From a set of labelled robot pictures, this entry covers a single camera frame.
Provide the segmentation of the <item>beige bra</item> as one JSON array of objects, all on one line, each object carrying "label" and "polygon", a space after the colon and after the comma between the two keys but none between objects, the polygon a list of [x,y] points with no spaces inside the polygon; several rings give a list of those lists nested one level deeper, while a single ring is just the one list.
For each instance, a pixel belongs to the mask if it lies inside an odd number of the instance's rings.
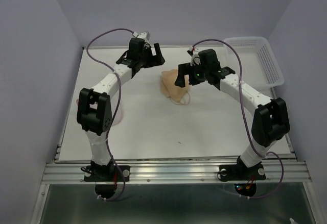
[{"label": "beige bra", "polygon": [[185,87],[176,86],[175,81],[177,76],[177,69],[162,71],[160,78],[160,92],[176,105],[188,105],[191,101],[189,85],[186,84]]}]

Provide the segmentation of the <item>pink-trimmed mesh laundry bag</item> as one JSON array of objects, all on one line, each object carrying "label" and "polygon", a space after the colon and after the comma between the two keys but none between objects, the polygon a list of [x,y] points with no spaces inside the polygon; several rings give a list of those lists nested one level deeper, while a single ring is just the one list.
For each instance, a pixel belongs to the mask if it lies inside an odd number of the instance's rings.
[{"label": "pink-trimmed mesh laundry bag", "polygon": [[[97,103],[90,105],[90,107],[94,108],[94,109],[96,109],[97,106],[98,106]],[[116,117],[114,118],[114,120],[112,122],[112,126],[114,127],[114,126],[118,125],[122,121],[122,119],[123,119],[123,110],[122,110],[122,106],[120,104],[118,107]]]}]

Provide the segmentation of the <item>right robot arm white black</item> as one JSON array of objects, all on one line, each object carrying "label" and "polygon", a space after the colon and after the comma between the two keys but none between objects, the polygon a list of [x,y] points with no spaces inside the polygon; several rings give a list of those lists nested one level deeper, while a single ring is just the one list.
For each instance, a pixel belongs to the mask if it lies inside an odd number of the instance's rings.
[{"label": "right robot arm white black", "polygon": [[208,82],[239,102],[242,114],[248,111],[253,117],[252,125],[245,127],[250,145],[238,156],[236,164],[220,165],[217,178],[222,182],[264,180],[262,160],[290,131],[286,102],[263,95],[243,82],[233,69],[222,67],[213,49],[199,52],[191,47],[188,54],[191,61],[178,66],[175,86]]}]

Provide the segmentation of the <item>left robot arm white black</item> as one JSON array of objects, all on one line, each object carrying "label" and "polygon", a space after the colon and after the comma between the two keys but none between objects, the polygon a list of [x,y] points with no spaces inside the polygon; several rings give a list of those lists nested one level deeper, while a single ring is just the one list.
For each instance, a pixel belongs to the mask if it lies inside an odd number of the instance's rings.
[{"label": "left robot arm white black", "polygon": [[81,170],[86,182],[123,181],[108,150],[108,132],[113,124],[111,98],[121,94],[122,86],[142,68],[163,65],[165,62],[158,43],[150,45],[149,33],[133,33],[128,49],[117,60],[111,73],[90,89],[79,93],[77,123],[81,125],[91,148],[91,161]]}]

